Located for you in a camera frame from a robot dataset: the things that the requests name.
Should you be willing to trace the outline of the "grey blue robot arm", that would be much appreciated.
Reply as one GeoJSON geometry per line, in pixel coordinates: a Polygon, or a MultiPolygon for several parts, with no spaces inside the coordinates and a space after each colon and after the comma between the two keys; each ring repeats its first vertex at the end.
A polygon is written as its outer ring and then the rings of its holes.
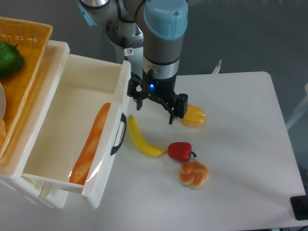
{"type": "Polygon", "coordinates": [[[175,93],[184,34],[185,0],[79,0],[90,26],[106,22],[105,33],[118,61],[131,63],[127,95],[140,109],[144,99],[164,107],[170,118],[183,118],[188,96],[175,93]]]}

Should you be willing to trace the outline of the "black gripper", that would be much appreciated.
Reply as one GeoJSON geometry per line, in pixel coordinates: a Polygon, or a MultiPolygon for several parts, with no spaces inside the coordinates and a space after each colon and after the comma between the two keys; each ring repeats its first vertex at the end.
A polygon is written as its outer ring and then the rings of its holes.
{"type": "Polygon", "coordinates": [[[142,76],[132,74],[128,81],[127,95],[136,102],[136,109],[139,111],[142,102],[149,99],[169,112],[169,124],[172,125],[174,118],[183,118],[187,112],[188,95],[186,93],[176,94],[174,91],[176,75],[166,78],[154,78],[154,70],[147,73],[142,72],[142,76]]]}

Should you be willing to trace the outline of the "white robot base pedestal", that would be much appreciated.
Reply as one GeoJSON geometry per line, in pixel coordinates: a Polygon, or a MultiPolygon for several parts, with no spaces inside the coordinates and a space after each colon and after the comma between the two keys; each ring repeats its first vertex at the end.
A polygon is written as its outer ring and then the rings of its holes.
{"type": "Polygon", "coordinates": [[[143,33],[133,21],[116,18],[106,24],[106,35],[115,48],[117,62],[131,64],[132,72],[142,76],[143,33]]]}

